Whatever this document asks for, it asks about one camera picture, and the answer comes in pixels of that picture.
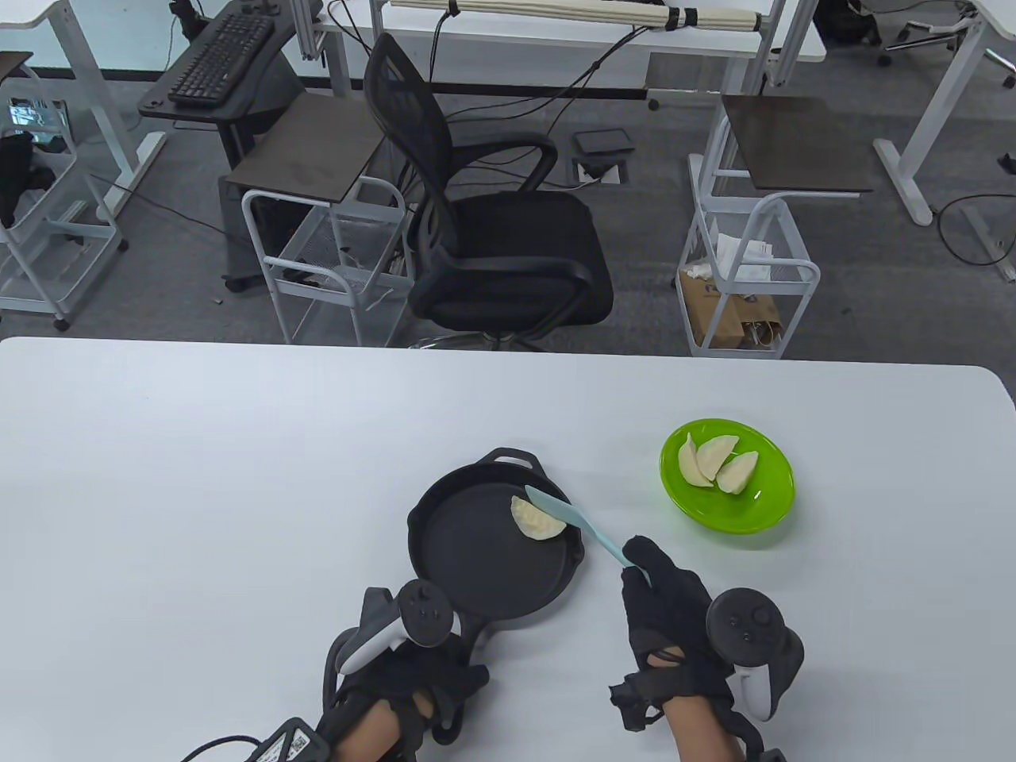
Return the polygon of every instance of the brown paper bag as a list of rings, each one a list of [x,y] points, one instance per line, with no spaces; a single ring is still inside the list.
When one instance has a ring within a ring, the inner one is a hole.
[[[685,304],[688,307],[688,318],[692,324],[692,333],[695,343],[702,345],[705,332],[709,329],[709,322],[716,311],[716,304],[719,302],[719,292],[712,280],[700,280],[691,277],[685,272],[680,273],[681,291],[685,295]],[[737,350],[745,340],[745,329],[741,326],[741,320],[734,309],[733,300],[727,302],[726,309],[719,318],[719,325],[716,327],[716,334],[712,337],[709,346],[716,350]]]
[[[681,272],[681,291],[688,306],[695,343],[702,345],[709,321],[716,311],[719,292],[713,280],[694,278]],[[760,296],[734,296],[726,303],[716,327],[710,348],[756,350],[771,346],[783,335],[783,324],[773,298]]]

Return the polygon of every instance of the mesh chair back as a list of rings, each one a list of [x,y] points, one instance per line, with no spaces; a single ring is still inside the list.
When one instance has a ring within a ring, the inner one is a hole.
[[[374,44],[364,73],[364,93],[387,138],[405,154],[420,176],[432,206],[427,211],[436,216],[434,228],[440,242],[433,243],[454,252],[455,219],[445,197],[452,160],[448,123],[430,85],[388,33]]]

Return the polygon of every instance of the black keyboard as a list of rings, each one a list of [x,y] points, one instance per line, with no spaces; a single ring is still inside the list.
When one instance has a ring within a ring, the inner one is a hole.
[[[170,101],[199,109],[221,106],[274,28],[275,22],[265,16],[231,13],[224,17],[170,89]]]

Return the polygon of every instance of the green bowl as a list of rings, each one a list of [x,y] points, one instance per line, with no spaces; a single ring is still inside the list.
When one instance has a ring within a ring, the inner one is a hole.
[[[713,437],[734,434],[741,437],[734,448],[735,455],[758,452],[758,465],[740,495],[727,495],[718,487],[692,487],[685,481],[678,467],[678,450],[689,433],[696,447]],[[727,534],[755,534],[771,529],[793,507],[793,470],[786,456],[764,435],[736,421],[703,419],[682,426],[663,444],[659,475],[678,508],[703,526]]]

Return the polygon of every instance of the cast iron skillet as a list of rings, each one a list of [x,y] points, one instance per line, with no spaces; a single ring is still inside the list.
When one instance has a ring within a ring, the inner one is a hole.
[[[513,458],[528,464],[504,462]],[[529,485],[567,501],[535,455],[499,447],[439,480],[409,511],[409,560],[417,575],[444,590],[462,627],[467,661],[492,622],[539,611],[568,586],[585,550],[568,526],[552,539],[529,539],[511,515],[512,496]],[[462,709],[434,740],[450,744],[462,728]]]

